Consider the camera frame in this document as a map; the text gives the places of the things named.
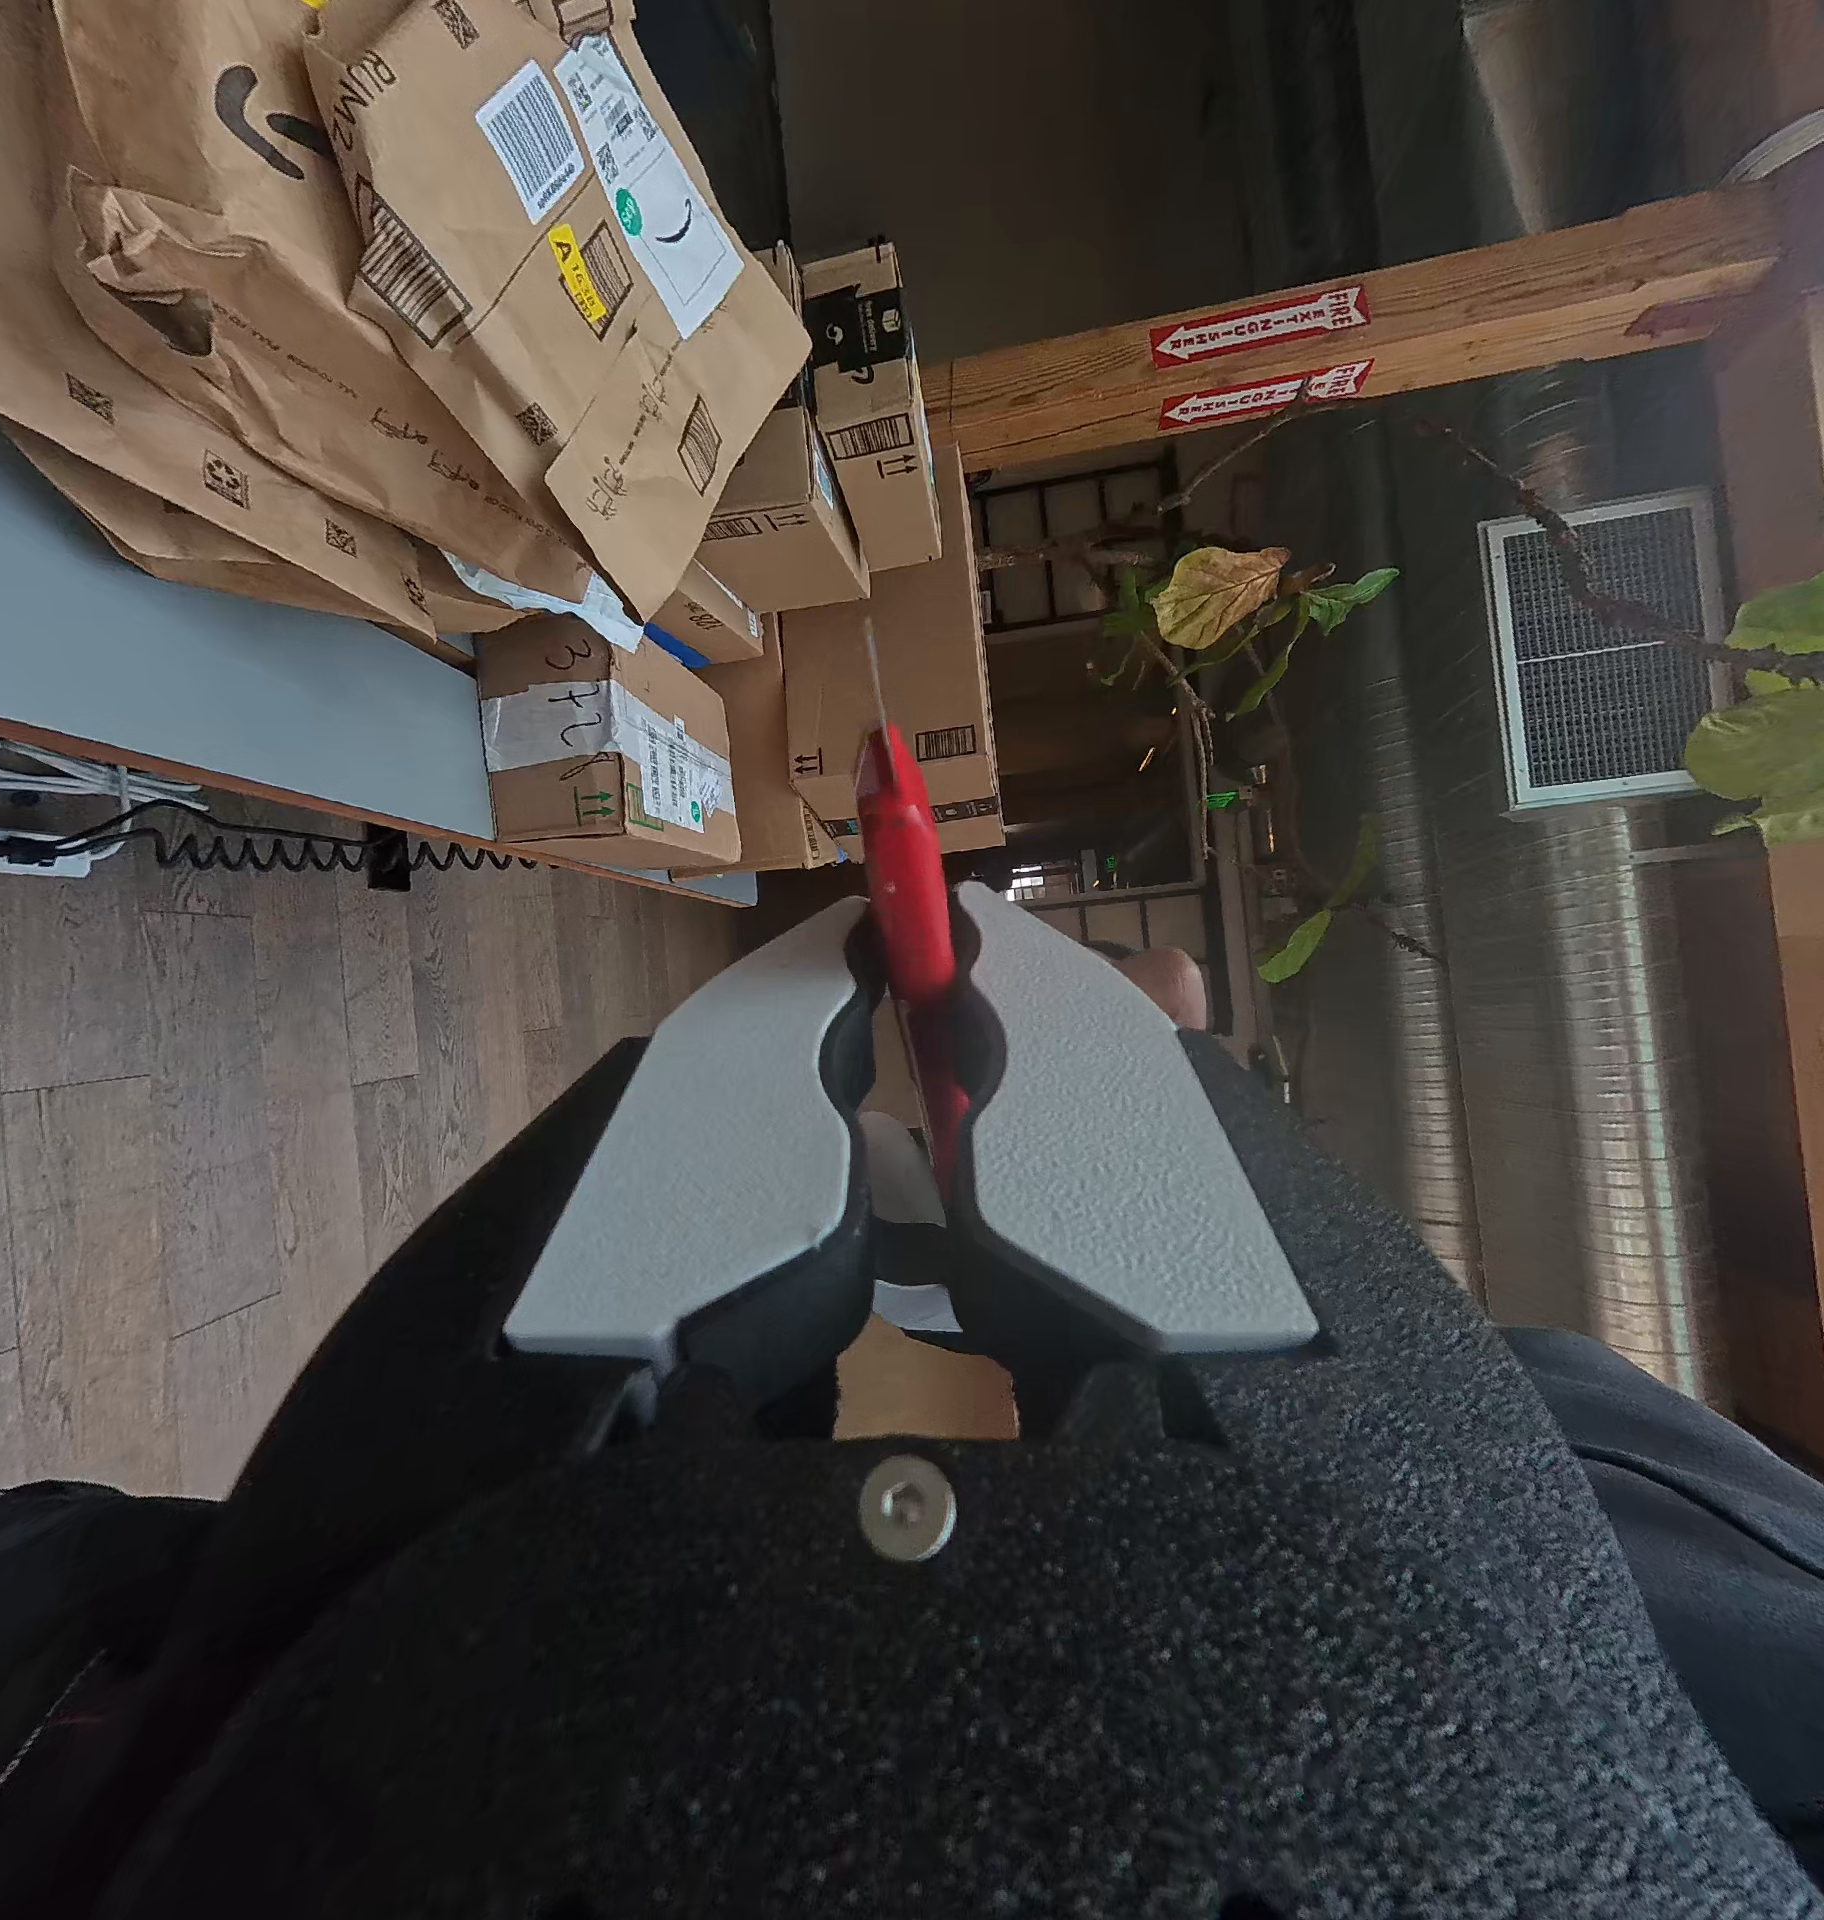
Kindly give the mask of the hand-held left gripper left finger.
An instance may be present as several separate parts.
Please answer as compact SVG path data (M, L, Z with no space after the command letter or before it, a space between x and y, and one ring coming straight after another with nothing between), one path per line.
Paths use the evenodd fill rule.
M511 1352L653 1384L702 1367L755 1412L836 1371L874 1299L865 915L836 900L659 1022L508 1313Z

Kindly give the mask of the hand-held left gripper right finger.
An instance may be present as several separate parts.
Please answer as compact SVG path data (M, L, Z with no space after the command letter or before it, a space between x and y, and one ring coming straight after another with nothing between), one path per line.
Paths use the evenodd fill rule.
M1299 1357L1319 1325L1188 1038L1104 955L980 883L956 890L951 923L961 1335L1006 1371L1025 1438L1115 1362L1203 1438L1193 1366Z

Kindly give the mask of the red box cutter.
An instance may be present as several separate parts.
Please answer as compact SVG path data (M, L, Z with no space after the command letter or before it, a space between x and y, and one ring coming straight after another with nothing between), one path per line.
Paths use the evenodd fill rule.
M861 619L861 645L877 726L859 745L853 797L870 915L926 1123L934 1181L938 1195L946 1201L971 1106L957 1076L951 1031L960 972L949 923L951 902L923 775L885 710L871 616Z

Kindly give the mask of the grey desk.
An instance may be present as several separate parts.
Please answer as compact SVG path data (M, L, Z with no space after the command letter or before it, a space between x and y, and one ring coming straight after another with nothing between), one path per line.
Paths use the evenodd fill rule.
M495 844L461 668L360 619L139 572L1 425L0 827L60 836L91 877L128 853L403 895L431 872L536 871Z

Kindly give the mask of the person's right hand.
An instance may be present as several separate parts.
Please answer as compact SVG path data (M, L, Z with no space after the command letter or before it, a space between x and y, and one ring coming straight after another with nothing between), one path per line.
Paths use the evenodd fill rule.
M1090 951L1132 979L1176 1029L1198 1033L1211 1029L1208 981L1188 951L1178 947L1132 949L1110 940L1093 940Z

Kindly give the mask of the taped handwritten cardboard box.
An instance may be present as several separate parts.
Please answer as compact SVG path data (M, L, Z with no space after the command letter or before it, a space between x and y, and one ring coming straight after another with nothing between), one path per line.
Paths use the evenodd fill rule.
M653 638L538 616L480 637L473 678L500 843L635 872L738 864L723 700Z

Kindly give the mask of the plain cardboard box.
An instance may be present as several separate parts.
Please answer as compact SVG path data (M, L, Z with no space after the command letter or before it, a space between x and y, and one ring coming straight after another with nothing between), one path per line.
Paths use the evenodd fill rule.
M779 616L762 618L757 660L697 671L722 700L731 747L738 857L728 872L810 872L841 864L836 841L803 804L790 774Z

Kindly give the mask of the small flat cardboard box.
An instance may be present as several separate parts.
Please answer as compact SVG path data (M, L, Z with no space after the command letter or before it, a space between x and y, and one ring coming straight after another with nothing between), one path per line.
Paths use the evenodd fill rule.
M735 665L762 656L760 618L700 562L687 564L646 631L682 660Z

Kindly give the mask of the large cardboard box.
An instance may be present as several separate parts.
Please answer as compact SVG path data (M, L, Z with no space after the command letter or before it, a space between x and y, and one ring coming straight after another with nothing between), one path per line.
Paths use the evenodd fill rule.
M945 853L1003 844L1001 784L961 456L934 450L942 553L871 577L868 600L779 618L788 780L859 862L854 774L886 718L915 757Z

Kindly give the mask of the leafy potted plant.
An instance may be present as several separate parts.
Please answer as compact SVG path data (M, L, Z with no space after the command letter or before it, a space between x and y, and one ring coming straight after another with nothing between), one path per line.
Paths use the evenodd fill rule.
M1607 589L1585 557L1578 520L1472 439L1445 421L1421 417L1408 429L1449 448L1506 495L1548 542L1554 574L1580 612L1605 633L1730 668L1741 679L1738 706L1700 720L1685 745L1692 787L1745 804L1716 825L1718 836L1749 834L1766 849L1824 841L1824 570L1745 602L1722 637L1692 633L1657 605ZM1280 547L1198 542L1154 568L1144 529L1093 535L1087 559L1095 564L1099 556L1116 570L1116 598L1102 628L1116 641L1119 657L1104 681L1162 675L1207 760L1214 725L1267 707L1306 633L1329 637L1396 574L1387 565L1342 583L1331 565L1293 568Z

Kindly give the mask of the white plastic mailer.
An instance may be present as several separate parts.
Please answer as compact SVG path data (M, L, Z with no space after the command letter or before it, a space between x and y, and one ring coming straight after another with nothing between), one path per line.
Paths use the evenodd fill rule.
M635 618L628 602L598 570L588 572L581 595L570 600L503 581L491 570L466 564L446 550L438 550L438 557L473 600L493 602L519 616L573 618L628 653L635 653L644 637L644 623Z

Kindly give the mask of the medium cardboard box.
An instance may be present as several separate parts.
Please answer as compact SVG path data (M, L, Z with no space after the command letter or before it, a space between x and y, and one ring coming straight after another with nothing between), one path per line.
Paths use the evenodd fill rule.
M697 562L760 616L870 598L870 565L817 421L810 365L733 468Z

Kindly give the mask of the black-framed grid window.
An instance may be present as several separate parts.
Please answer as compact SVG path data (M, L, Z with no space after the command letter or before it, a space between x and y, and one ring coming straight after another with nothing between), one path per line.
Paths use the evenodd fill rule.
M1137 593L1183 517L1173 456L971 480L1004 891L1087 943L1181 945L1211 883L1198 729Z

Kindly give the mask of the white air vent grille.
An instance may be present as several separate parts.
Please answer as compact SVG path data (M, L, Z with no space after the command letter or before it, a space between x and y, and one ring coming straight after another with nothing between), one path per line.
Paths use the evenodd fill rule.
M1727 633L1711 488L1643 492L1568 514L1597 593L1698 638ZM1688 736L1732 698L1724 667L1615 631L1575 598L1528 517L1476 528L1506 813L1686 797Z

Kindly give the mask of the black-labelled cardboard box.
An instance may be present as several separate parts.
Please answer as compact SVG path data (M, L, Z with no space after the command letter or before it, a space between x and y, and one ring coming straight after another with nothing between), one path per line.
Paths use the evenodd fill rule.
M931 562L942 529L898 251L877 238L802 277L814 417L865 562Z

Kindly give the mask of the person's black jacket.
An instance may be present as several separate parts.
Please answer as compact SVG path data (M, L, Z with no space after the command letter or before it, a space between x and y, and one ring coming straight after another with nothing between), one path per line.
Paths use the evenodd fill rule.
M1824 1893L1824 1485L1603 1343L1503 1328L1694 1713Z

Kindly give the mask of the red arrow sticker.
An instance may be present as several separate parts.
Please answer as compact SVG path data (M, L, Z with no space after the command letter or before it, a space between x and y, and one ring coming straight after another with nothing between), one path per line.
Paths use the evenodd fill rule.
M1149 356L1154 369L1181 369L1234 354L1323 339L1365 328L1374 320L1363 282L1297 292L1289 298L1152 323Z
M1264 421L1294 406L1350 401L1365 393L1374 369L1374 360L1355 360L1306 373L1248 379L1163 397L1158 412L1158 430L1183 435L1234 421Z

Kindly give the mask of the black fabric with red print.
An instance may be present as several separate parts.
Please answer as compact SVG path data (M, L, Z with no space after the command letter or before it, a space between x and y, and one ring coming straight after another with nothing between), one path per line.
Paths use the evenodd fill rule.
M90 1915L180 1785L176 1625L236 1500L0 1490L0 1915Z

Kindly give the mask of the metal air duct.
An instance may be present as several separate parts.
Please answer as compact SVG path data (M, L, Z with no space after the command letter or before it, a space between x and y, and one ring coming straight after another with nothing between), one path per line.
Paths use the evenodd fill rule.
M1668 5L1267 5L1294 277L1422 262L1676 196ZM1763 1433L1779 1355L1776 1041L1758 877L1711 806L1506 813L1479 522L1715 488L1692 350L1479 378L1282 435L1282 528L1399 578L1293 696L1309 838L1381 830L1372 902L1283 1010L1326 1138L1512 1327L1594 1335Z

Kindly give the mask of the wooden post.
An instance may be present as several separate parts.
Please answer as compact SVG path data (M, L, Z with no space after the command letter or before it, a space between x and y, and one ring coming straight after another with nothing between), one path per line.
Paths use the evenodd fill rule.
M1467 253L960 356L926 373L926 399L934 437L968 468L1022 468L1175 437L1158 430L1163 397L1248 379L1374 360L1357 399L1379 399L1694 342L1779 253L1771 186L1718 186ZM1345 282L1368 290L1365 328L1151 367L1152 323Z

